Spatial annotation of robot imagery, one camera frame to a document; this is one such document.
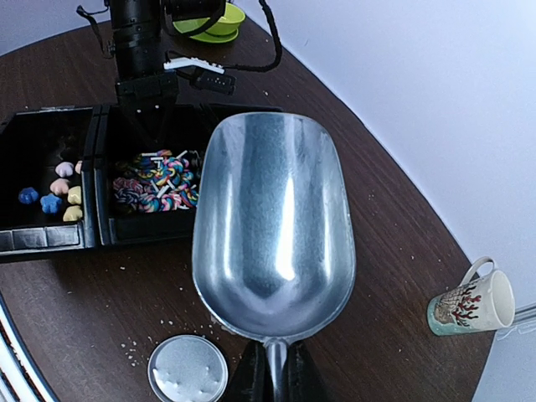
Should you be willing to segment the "pile of swirl lollipops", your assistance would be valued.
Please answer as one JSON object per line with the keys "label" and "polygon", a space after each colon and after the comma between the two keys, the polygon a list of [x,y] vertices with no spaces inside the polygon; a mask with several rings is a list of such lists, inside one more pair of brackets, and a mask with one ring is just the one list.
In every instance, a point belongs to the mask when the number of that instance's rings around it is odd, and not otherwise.
{"label": "pile of swirl lollipops", "polygon": [[162,149],[137,154],[116,163],[112,200],[125,214],[195,209],[202,165],[196,151],[175,154]]}

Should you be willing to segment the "black three-compartment candy tray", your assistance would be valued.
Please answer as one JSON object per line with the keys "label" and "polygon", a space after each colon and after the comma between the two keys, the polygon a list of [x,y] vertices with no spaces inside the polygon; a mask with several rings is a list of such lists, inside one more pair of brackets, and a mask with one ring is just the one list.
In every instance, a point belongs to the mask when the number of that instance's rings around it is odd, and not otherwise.
{"label": "black three-compartment candy tray", "polygon": [[[148,150],[116,106],[12,115],[1,125],[1,260],[189,238],[194,209],[131,212],[116,201],[117,164]],[[39,202],[18,199],[25,188],[49,194],[61,162],[82,164],[70,178],[71,186],[81,187],[83,216],[77,222],[63,220],[67,201],[58,213],[46,214]]]}

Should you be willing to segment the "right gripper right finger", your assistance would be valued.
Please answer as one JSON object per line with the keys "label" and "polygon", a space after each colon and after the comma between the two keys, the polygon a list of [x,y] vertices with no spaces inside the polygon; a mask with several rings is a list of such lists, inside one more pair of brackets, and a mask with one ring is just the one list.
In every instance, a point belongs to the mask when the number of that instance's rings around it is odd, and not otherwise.
{"label": "right gripper right finger", "polygon": [[291,402],[331,401],[322,376],[303,341],[294,343],[288,351],[287,394]]}

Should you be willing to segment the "metal scoop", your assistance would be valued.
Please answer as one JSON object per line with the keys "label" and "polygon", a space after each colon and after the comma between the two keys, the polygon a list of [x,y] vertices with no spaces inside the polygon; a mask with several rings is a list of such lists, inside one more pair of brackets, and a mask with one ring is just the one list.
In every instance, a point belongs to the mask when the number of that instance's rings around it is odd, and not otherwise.
{"label": "metal scoop", "polygon": [[327,130],[284,112],[222,120],[206,149],[192,246],[210,313],[261,343],[273,398],[288,400],[288,351],[333,322],[353,292],[356,250]]}

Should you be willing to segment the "pile of star candies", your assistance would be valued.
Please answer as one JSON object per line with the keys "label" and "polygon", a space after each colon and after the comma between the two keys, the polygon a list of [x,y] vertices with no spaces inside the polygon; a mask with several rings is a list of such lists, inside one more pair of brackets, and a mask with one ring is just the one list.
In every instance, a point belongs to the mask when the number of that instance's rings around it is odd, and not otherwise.
{"label": "pile of star candies", "polygon": [[72,178],[81,175],[83,162],[60,162],[54,172],[57,178],[49,185],[49,192],[41,195],[33,187],[22,188],[18,193],[18,201],[23,205],[39,203],[44,214],[56,215],[64,210],[64,222],[81,221],[83,213],[83,190],[80,184],[74,185]]}

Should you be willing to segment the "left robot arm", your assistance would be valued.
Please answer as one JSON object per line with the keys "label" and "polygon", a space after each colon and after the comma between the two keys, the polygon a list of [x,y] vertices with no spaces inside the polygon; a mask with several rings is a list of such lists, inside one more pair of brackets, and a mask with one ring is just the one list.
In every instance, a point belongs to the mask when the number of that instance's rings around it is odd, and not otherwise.
{"label": "left robot arm", "polygon": [[194,36],[223,16],[224,1],[111,1],[111,26],[118,71],[116,97],[136,141],[148,148],[165,140],[178,97],[178,76],[164,69],[161,32],[173,21],[205,18]]}

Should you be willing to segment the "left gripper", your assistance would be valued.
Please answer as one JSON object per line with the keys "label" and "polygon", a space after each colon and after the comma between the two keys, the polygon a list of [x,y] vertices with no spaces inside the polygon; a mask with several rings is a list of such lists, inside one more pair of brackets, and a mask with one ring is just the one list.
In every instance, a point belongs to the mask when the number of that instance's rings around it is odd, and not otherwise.
{"label": "left gripper", "polygon": [[140,144],[164,143],[178,92],[173,72],[116,82],[119,108]]}

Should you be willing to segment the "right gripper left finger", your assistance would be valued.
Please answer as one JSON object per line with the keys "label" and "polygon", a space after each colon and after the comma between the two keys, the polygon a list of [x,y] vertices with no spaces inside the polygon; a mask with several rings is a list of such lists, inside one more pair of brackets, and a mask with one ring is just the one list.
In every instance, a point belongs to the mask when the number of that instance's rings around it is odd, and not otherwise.
{"label": "right gripper left finger", "polygon": [[229,402],[267,401],[267,370],[263,345],[250,341],[225,391],[225,400]]}

